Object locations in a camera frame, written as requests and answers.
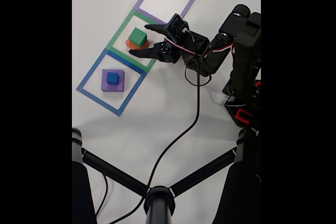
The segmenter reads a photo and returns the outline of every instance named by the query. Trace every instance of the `white table surface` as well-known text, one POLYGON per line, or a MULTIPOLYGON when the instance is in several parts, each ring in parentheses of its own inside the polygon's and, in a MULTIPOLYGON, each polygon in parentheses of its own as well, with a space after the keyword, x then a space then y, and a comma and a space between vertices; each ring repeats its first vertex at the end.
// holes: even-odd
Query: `white table surface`
MULTIPOLYGON (((165 147, 194 121, 196 87, 184 79, 182 59, 156 62, 120 117, 90 100, 76 87, 98 58, 137 0, 72 0, 72 126, 82 132, 83 147, 147 184, 165 147)), ((237 4, 261 13, 261 0, 196 0, 184 20, 192 31, 212 40, 237 4)), ((151 186, 171 186, 235 147, 239 128, 221 103, 232 70, 229 54, 213 80, 201 88, 196 126, 162 158, 151 186)), ((87 166, 93 203, 105 192, 103 176, 87 166)), ((173 224, 212 223, 228 167, 175 199, 173 224)), ((109 192, 98 216, 108 224, 132 210, 140 196, 108 178, 109 192)), ((141 206, 121 224, 145 223, 141 206)))

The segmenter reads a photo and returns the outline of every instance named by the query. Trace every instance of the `black pole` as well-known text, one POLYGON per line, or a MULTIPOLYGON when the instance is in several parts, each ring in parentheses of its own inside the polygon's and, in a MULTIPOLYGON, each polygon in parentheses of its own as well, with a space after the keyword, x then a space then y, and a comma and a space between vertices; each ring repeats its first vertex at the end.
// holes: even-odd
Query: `black pole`
POLYGON ((93 155, 91 152, 88 152, 86 149, 82 148, 83 153, 83 162, 93 169, 105 174, 109 178, 113 179, 115 182, 118 182, 120 185, 130 189, 141 197, 146 192, 146 185, 131 177, 130 175, 124 173, 118 168, 110 165, 101 158, 93 155))
POLYGON ((173 191, 175 197, 181 195, 185 191, 189 190, 193 186, 196 186, 198 183, 214 175, 216 172, 219 172, 224 167, 233 163, 235 160, 235 152, 237 147, 231 149, 230 151, 224 153, 222 156, 211 161, 207 165, 198 169, 197 171, 191 173, 187 177, 183 178, 179 182, 175 183, 170 187, 173 191))

